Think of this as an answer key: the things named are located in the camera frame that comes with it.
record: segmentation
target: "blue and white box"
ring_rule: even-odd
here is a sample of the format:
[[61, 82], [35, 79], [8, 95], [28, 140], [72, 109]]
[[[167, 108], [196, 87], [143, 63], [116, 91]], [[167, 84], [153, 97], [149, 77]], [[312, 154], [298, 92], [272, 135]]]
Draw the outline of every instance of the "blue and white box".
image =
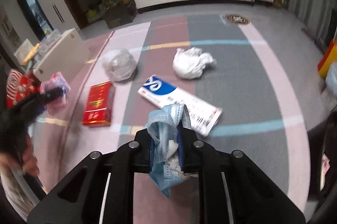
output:
[[151, 76], [138, 93], [160, 109], [174, 103], [185, 104], [193, 130], [203, 137], [208, 136], [222, 113], [221, 108], [210, 105], [156, 75]]

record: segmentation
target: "yellow bag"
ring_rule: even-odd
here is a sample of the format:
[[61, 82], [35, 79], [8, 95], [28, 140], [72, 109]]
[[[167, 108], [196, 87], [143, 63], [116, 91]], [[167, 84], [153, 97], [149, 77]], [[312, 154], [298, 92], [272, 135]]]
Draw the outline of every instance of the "yellow bag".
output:
[[332, 40], [324, 57], [317, 65], [318, 74], [321, 77], [326, 78], [330, 65], [335, 61], [337, 61], [337, 44]]

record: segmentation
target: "human hand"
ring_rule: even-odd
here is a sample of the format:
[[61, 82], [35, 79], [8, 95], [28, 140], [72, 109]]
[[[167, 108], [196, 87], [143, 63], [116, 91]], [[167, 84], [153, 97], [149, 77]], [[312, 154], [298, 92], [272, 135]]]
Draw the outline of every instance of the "human hand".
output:
[[0, 168], [8, 175], [9, 168], [23, 169], [24, 172], [31, 176], [36, 176], [39, 174], [40, 170], [37, 166], [37, 158], [34, 156], [34, 147], [29, 136], [26, 137], [27, 148], [23, 152], [22, 160], [23, 166], [8, 153], [0, 153]]

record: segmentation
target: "yellow line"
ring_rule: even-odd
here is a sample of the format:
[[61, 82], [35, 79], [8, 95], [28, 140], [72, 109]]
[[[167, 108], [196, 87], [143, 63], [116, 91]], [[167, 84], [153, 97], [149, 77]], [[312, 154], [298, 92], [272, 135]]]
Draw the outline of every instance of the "yellow line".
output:
[[92, 60], [88, 60], [88, 61], [86, 62], [86, 64], [94, 63], [95, 61], [96, 61], [96, 58], [95, 58], [95, 59], [92, 59]]
[[149, 50], [160, 49], [160, 48], [179, 47], [179, 46], [190, 46], [190, 42], [189, 41], [183, 41], [183, 42], [172, 42], [172, 43], [151, 45], [149, 47]]
[[56, 125], [64, 126], [64, 127], [68, 125], [68, 121], [61, 120], [61, 119], [58, 119], [58, 118], [49, 118], [49, 117], [46, 117], [44, 119], [44, 122], [45, 123], [49, 123], [49, 124], [56, 124]]

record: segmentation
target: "glass door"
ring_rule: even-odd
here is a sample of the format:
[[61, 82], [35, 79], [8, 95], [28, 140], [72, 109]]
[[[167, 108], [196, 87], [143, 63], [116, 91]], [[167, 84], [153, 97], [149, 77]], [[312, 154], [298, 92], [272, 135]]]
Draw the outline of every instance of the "glass door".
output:
[[47, 34], [53, 31], [37, 0], [17, 0], [28, 24], [41, 41]]

